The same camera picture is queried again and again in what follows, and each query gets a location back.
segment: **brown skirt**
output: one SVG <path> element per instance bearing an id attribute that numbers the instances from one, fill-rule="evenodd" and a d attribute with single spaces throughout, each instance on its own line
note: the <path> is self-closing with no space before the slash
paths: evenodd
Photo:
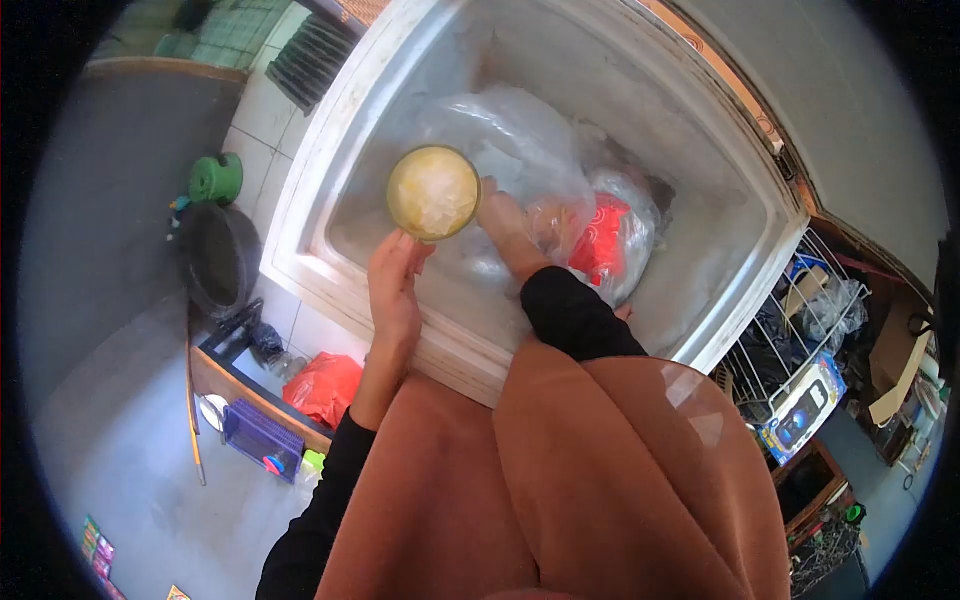
<path id="1" fill-rule="evenodd" d="M 702 374 L 530 341 L 495 411 L 397 394 L 317 598 L 787 598 L 769 471 Z M 511 597 L 543 597 L 542 592 Z"/>

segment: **black sleeve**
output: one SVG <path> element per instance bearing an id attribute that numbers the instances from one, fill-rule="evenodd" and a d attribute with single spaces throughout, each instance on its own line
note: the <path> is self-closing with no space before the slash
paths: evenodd
<path id="1" fill-rule="evenodd" d="M 313 491 L 310 506 L 290 521 L 287 533 L 267 556 L 257 600 L 313 600 L 375 437 L 375 431 L 353 422 L 347 410 L 326 453 L 324 478 Z"/>
<path id="2" fill-rule="evenodd" d="M 520 290 L 537 338 L 577 362 L 607 356 L 647 356 L 630 327 L 595 291 L 567 269 L 544 267 Z"/>

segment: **chest freezer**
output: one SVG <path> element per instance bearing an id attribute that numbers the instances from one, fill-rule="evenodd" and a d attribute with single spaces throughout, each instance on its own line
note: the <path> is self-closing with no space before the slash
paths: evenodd
<path id="1" fill-rule="evenodd" d="M 666 250 L 631 295 L 629 324 L 652 355 L 712 371 L 792 258 L 807 207 L 824 206 L 818 183 L 835 186 L 807 168 L 790 115 L 773 113 L 784 137 L 774 146 L 703 56 L 632 0 L 395 0 L 317 108 L 261 272 L 371 339 L 366 265 L 394 227 L 386 179 L 427 103 L 490 82 L 589 120 L 674 187 Z M 516 297 L 464 280 L 442 260 L 427 262 L 417 294 L 415 367 L 494 406 L 529 332 Z"/>

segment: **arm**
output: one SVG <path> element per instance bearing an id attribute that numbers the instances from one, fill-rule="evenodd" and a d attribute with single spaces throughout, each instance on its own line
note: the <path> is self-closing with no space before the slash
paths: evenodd
<path id="1" fill-rule="evenodd" d="M 630 307 L 614 312 L 567 269 L 554 266 L 530 240 L 516 201 L 485 178 L 477 219 L 514 278 L 537 338 L 578 362 L 607 356 L 646 356 L 626 323 Z"/>
<path id="2" fill-rule="evenodd" d="M 420 339 L 422 317 L 414 280 L 432 251 L 433 247 L 414 242 L 398 230 L 371 258 L 368 283 L 374 334 L 360 387 L 333 436 L 324 478 L 310 506 L 290 521 L 263 565 L 258 599 L 309 600 L 316 594 L 376 432 Z"/>

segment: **red plastic bag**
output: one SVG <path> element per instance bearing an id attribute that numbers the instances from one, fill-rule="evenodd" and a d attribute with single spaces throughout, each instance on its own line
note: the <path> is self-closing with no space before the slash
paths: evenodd
<path id="1" fill-rule="evenodd" d="M 570 267 L 585 273 L 593 285 L 600 285 L 604 276 L 623 275 L 623 248 L 617 236 L 620 217 L 630 212 L 630 207 L 605 192 L 597 193 L 596 199 L 596 214 L 573 249 Z"/>
<path id="2" fill-rule="evenodd" d="M 361 375 L 363 368 L 349 356 L 321 352 L 283 386 L 283 401 L 336 431 L 356 396 Z"/>

